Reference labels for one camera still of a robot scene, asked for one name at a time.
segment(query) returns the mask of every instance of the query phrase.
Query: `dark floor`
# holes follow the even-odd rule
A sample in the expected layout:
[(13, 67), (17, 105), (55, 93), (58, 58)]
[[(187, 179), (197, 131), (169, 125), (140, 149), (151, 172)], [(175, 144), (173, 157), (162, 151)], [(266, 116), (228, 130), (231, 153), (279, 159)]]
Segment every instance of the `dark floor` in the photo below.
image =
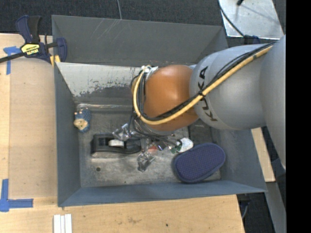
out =
[[(286, 34), (286, 0), (273, 2)], [(217, 0), (0, 0), (0, 33), (16, 33), (15, 21), (22, 15), (42, 16), (39, 33), (47, 35), (52, 34), (51, 15), (223, 25)], [(230, 47), (244, 43), (241, 38), (227, 41)], [(263, 131), (273, 161), (277, 154), (266, 129)], [(278, 184), (286, 206), (286, 178), (282, 176)], [(274, 233), (265, 195), (251, 194), (248, 199), (246, 233)]]

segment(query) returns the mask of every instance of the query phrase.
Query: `wooden board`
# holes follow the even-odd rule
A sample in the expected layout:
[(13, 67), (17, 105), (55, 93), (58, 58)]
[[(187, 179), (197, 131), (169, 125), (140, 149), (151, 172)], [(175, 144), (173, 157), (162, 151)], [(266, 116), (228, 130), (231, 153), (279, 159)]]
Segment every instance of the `wooden board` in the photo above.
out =
[[(19, 35), (0, 34), (0, 49), (7, 46), (20, 46), (22, 43), (22, 38)], [(13, 198), (11, 194), (15, 198), (34, 198), (34, 207), (11, 209), (7, 213), (0, 212), (0, 233), (52, 232), (53, 215), (56, 214), (72, 214), (74, 233), (245, 232), (235, 195), (188, 200), (57, 207), (56, 196), (43, 196), (44, 194), (53, 194), (54, 189), (56, 190), (56, 161), (53, 159), (55, 153), (49, 153), (54, 146), (52, 146), (54, 142), (52, 139), (54, 137), (53, 126), (49, 124), (49, 120), (53, 119), (53, 112), (52, 107), (48, 106), (53, 98), (45, 97), (40, 102), (39, 100), (32, 100), (32, 96), (40, 96), (43, 91), (44, 93), (53, 92), (45, 90), (43, 85), (40, 86), (43, 84), (42, 80), (46, 77), (45, 75), (48, 75), (51, 66), (43, 69), (39, 67), (43, 65), (42, 61), (26, 60), (23, 57), (17, 63), (18, 65), (12, 66), (12, 72), (15, 74), (17, 71), (20, 72), (18, 74), (20, 81), (15, 80), (14, 87), (12, 83), (10, 84), (12, 75), (5, 74), (6, 64), (0, 64), (0, 103), (2, 109), (0, 120), (0, 186), (2, 179), (8, 178), (9, 175), (9, 198)], [(25, 89), (24, 85), (26, 84), (21, 82), (24, 80), (26, 83), (27, 79), (28, 82), (30, 79), (35, 79), (30, 82), (32, 88), (36, 87), (33, 89), (34, 93), (31, 93), (32, 96), (29, 95), (32, 89), (29, 87)], [(10, 85), (15, 92), (11, 98)], [(40, 109), (34, 109), (32, 105), (38, 106)], [(26, 123), (28, 126), (29, 121), (18, 113), (27, 115), (27, 110), (32, 110), (35, 120), (33, 125), (29, 125), (25, 129), (24, 124)], [(46, 116), (49, 118), (47, 120), (49, 127), (44, 120), (47, 119)], [(41, 137), (45, 137), (45, 130), (49, 130), (51, 135), (49, 138), (43, 139)]]
[[(2, 34), (0, 49), (21, 46), (19, 34)], [(11, 61), (9, 197), (56, 196), (55, 95), (52, 66), (39, 59)]]
[(268, 153), (268, 149), (263, 138), (261, 128), (252, 129), (252, 135), (255, 142), (258, 158), (260, 161), (264, 180), (266, 182), (275, 182), (276, 178), (271, 166), (271, 160)]
[(49, 233), (56, 214), (72, 215), (73, 233), (244, 232), (235, 195), (66, 208), (55, 204), (56, 198), (35, 199), (33, 209), (0, 213), (0, 232)]

